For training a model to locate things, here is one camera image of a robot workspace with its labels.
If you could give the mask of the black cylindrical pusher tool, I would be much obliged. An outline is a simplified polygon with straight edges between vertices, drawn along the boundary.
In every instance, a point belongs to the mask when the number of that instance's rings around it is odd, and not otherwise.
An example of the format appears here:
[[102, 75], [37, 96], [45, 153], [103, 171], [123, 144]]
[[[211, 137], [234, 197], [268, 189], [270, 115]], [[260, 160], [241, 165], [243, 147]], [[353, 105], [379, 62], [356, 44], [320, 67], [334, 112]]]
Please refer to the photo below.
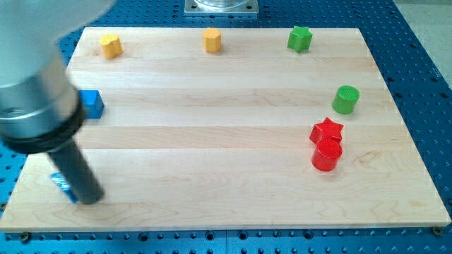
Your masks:
[[91, 205], [100, 201], [104, 190], [73, 139], [47, 153], [67, 182], [78, 202]]

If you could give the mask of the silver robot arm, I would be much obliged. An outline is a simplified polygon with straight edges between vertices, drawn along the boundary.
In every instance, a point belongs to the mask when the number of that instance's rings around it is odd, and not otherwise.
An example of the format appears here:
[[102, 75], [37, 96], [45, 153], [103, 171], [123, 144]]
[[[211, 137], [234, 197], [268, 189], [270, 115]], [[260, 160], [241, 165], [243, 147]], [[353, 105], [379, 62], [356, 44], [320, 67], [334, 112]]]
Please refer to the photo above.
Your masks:
[[57, 40], [105, 13], [113, 0], [1, 2], [1, 140], [23, 154], [46, 153], [79, 202], [104, 191], [77, 144], [85, 110]]

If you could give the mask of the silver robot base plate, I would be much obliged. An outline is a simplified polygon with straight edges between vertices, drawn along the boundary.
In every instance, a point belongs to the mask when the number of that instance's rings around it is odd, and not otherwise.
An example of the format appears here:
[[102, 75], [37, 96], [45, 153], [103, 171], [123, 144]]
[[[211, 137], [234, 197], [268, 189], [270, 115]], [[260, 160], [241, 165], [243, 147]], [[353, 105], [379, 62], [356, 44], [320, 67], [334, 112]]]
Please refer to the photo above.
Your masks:
[[258, 0], [185, 0], [185, 14], [258, 13]]

